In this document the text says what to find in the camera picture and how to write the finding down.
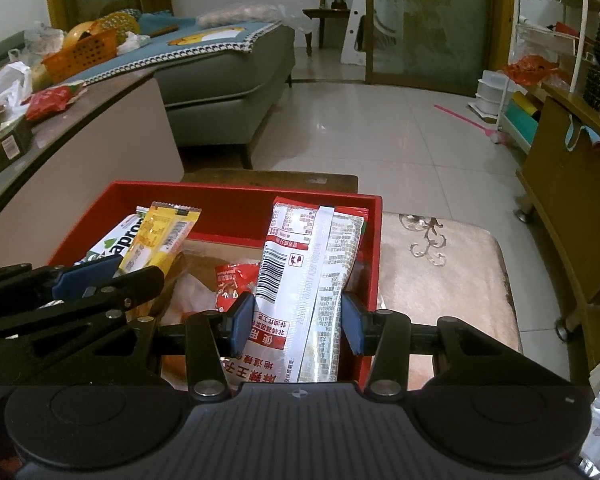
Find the red plastic bin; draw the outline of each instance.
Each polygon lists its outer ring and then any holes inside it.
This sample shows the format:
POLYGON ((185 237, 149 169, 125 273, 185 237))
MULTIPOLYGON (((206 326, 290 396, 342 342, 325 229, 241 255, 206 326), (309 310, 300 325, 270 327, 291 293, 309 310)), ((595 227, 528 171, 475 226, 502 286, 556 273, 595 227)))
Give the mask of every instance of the red plastic bin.
MULTIPOLYGON (((173 184, 163 182, 113 182, 80 218, 51 257, 50 265, 70 266, 84 257, 109 230, 136 206, 169 202, 202 209, 189 238, 221 244, 263 247, 277 196, 323 206, 356 206, 369 211, 358 261, 363 264, 356 295, 369 311, 376 309, 380 264, 382 198, 336 192, 260 187, 173 184)), ((354 358, 342 345, 338 378, 363 384, 369 358, 354 358)))

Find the yellow snack package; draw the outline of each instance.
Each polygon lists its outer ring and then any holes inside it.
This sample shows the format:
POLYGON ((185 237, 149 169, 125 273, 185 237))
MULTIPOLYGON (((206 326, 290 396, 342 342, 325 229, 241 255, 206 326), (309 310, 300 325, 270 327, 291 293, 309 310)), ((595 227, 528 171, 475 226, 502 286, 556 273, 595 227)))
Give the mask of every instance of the yellow snack package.
POLYGON ((126 274, 156 266, 167 275, 180 246, 200 217, 200 209, 154 202, 120 264, 126 274))

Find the orange plastic basket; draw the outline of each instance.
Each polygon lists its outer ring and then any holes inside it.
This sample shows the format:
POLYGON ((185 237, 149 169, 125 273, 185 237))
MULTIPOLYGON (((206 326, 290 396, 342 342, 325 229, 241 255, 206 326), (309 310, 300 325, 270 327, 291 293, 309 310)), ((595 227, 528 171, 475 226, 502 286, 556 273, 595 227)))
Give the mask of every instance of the orange plastic basket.
POLYGON ((116 29, 89 36, 43 59, 51 81, 61 83, 83 70, 116 57, 116 29))

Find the sofa leg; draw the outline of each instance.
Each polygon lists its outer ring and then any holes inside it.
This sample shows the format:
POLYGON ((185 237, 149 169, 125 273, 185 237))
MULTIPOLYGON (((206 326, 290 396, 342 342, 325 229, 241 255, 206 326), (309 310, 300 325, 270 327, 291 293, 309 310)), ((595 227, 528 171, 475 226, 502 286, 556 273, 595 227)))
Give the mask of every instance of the sofa leg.
POLYGON ((249 153, 248 144, 238 144, 238 152, 240 153, 240 162, 245 170, 252 170, 251 153, 249 153))

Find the gray sofa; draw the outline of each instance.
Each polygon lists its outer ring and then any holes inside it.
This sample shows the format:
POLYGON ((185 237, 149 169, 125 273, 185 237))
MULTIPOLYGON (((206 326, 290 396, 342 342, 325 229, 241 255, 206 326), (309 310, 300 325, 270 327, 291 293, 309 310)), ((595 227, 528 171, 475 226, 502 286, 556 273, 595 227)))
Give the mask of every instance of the gray sofa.
POLYGON ((247 144, 291 85, 294 31, 278 27, 250 54, 225 50, 160 66, 155 78, 178 146, 235 144, 251 168, 247 144))

